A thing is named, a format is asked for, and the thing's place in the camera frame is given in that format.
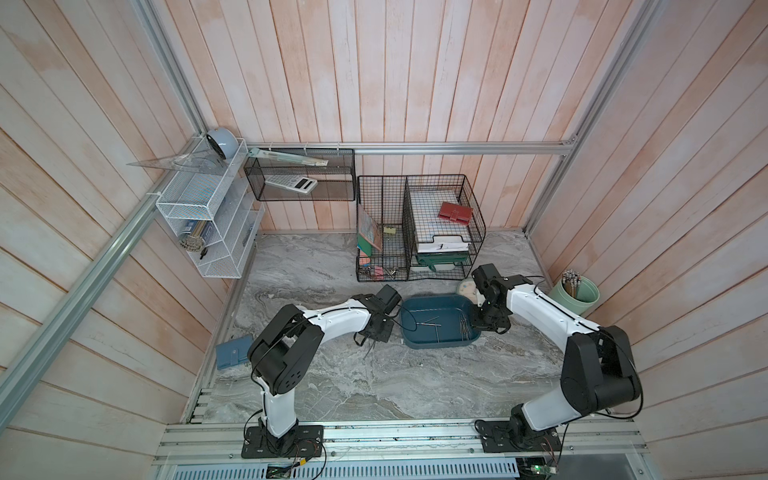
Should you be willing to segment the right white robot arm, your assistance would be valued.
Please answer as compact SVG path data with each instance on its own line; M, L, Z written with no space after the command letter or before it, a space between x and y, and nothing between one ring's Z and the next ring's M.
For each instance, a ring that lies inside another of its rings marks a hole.
M511 410L509 431L516 441L641 399L642 384L624 330L601 327L567 310L529 278L504 276L493 264L477 267L471 278L478 302L471 317L474 329L504 334L516 315L563 352L559 385Z

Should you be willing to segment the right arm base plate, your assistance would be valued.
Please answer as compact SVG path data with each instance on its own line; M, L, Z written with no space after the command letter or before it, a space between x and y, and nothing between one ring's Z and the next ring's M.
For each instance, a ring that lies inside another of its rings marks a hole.
M485 453L560 451L562 442L554 428L545 431L530 430L516 418L509 421L474 421L474 429L480 436Z

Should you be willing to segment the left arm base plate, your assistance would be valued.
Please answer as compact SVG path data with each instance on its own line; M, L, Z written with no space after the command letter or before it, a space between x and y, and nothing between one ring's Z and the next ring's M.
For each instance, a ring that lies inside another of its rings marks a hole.
M243 459L298 458L323 456L324 427L295 425L282 437L272 435L265 425L246 429L241 450Z

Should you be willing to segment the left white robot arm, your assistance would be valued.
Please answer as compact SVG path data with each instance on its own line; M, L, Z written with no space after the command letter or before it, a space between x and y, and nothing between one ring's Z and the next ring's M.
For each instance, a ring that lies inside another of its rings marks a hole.
M401 295L386 285L375 294L354 295L326 308L283 306L247 354L251 380L262 389L260 421L266 431L281 439L298 424L294 389L321 345L344 335L386 343L395 325L393 312L401 302Z

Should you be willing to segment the teal plastic storage box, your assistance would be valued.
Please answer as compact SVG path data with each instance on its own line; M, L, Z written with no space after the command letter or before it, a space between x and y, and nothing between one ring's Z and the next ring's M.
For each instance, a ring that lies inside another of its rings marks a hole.
M401 332L403 342L412 349L438 349L462 347L473 343L480 337L481 332L470 325L472 308L475 305L460 295L420 296L405 300L400 309ZM433 321L442 327L422 327L417 322L439 316ZM469 322L472 336L463 341L459 330L459 321L466 318Z

